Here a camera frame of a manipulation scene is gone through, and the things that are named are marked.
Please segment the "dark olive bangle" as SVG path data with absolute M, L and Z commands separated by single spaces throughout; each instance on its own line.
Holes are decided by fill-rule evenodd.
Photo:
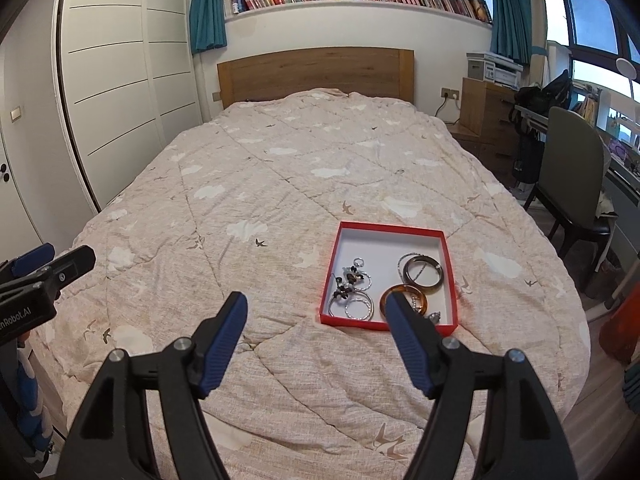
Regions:
M 444 270 L 440 262 L 423 254 L 408 255 L 401 266 L 400 275 L 406 284 L 424 292 L 434 292 L 444 282 Z

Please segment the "red shallow jewelry box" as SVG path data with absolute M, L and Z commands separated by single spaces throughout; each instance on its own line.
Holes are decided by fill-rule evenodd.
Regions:
M 434 292 L 408 285 L 400 275 L 408 255 L 429 255 L 440 262 L 444 282 Z M 400 286 L 416 310 L 427 316 L 440 312 L 436 328 L 444 336 L 458 327 L 454 270 L 441 230 L 343 221 L 337 229 L 326 284 L 319 307 L 319 321 L 329 326 L 386 330 L 381 308 L 383 295 Z

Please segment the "white door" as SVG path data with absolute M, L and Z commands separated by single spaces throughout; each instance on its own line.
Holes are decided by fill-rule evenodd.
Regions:
M 27 211 L 20 189 L 17 173 L 9 150 L 9 110 L 6 107 L 6 85 L 4 84 L 4 52 L 1 52 L 1 163 L 9 166 L 11 180 L 1 180 L 1 260 L 17 257 L 39 246 L 41 238 Z

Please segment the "silver charm pendant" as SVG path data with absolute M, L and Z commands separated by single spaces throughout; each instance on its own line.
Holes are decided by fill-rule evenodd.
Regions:
M 437 324 L 440 321 L 440 312 L 439 311 L 435 311 L 435 312 L 427 315 L 427 318 L 429 320 L 431 320 L 434 324 Z

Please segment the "pink cloud-print quilt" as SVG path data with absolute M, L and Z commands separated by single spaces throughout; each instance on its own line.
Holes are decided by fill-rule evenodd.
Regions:
M 329 90 L 238 103 L 186 130 L 77 243 L 96 266 L 32 338 L 73 418 L 108 352 L 162 350 L 230 292 L 248 320 L 203 404 L 235 479 L 399 479 L 431 411 L 390 334 L 318 320 L 344 221 L 445 234 L 470 349 L 519 348 L 565 417 L 590 344 L 573 280 L 512 194 L 439 119 Z

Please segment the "white sliding wardrobe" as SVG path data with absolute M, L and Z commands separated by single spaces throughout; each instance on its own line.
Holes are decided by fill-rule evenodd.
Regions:
M 58 76 L 67 128 L 98 208 L 203 121 L 188 0 L 60 0 Z

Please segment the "grey office chair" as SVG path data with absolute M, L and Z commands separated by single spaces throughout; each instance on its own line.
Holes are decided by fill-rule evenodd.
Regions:
M 539 200 L 552 214 L 552 229 L 563 230 L 560 259 L 577 242 L 596 245 L 596 254 L 580 282 L 580 290 L 585 290 L 596 274 L 617 218 L 616 214 L 597 215 L 604 175 L 604 144 L 597 129 L 571 110 L 552 107 L 539 179 L 524 207 Z

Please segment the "wooden nightstand dresser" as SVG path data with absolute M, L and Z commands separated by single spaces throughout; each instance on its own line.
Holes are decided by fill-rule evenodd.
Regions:
M 509 120 L 515 92 L 489 81 L 462 79 L 460 117 L 447 127 L 459 144 L 474 155 L 506 188 L 512 174 L 518 134 Z

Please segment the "teal curtain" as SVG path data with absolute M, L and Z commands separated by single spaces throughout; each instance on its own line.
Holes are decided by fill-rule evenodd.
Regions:
M 530 0 L 492 0 L 491 51 L 523 66 L 532 57 Z
M 189 11 L 192 54 L 227 45 L 224 0 L 191 0 Z

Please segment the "black bag on desk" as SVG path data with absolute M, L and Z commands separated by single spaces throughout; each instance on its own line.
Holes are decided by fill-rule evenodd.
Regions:
M 572 96 L 573 79 L 568 70 L 563 70 L 556 78 L 549 82 L 544 88 L 537 86 L 523 87 L 514 94 L 514 104 L 509 113 L 509 120 L 515 124 L 518 117 L 516 108 L 518 106 L 538 114 L 542 117 L 549 116 L 552 107 L 561 107 L 567 110 L 570 107 L 570 97 Z

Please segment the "white printer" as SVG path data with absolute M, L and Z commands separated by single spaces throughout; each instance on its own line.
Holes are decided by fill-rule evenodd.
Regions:
M 524 67 L 492 52 L 469 52 L 468 78 L 488 81 L 513 90 L 520 88 Z

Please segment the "wooden headboard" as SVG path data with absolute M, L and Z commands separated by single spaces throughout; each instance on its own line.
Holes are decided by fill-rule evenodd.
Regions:
M 315 88 L 414 102 L 414 52 L 379 47 L 295 49 L 217 65 L 224 108 L 236 102 L 283 99 Z

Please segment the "teal right curtain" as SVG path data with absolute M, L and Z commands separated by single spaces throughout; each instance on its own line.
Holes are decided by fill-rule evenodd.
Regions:
M 523 66 L 532 57 L 530 0 L 492 0 L 491 51 Z

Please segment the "wall light switch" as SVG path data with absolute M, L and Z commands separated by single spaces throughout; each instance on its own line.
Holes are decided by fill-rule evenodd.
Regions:
M 11 115 L 11 120 L 12 122 L 16 122 L 17 120 L 19 120 L 22 117 L 22 109 L 21 107 L 15 107 L 13 110 L 10 111 L 10 115 Z

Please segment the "wall power socket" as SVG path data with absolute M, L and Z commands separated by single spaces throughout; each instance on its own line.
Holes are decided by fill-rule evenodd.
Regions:
M 440 96 L 443 99 L 452 99 L 457 101 L 458 99 L 460 99 L 460 91 L 457 89 L 450 89 L 450 88 L 445 88 L 442 87 L 440 89 Z

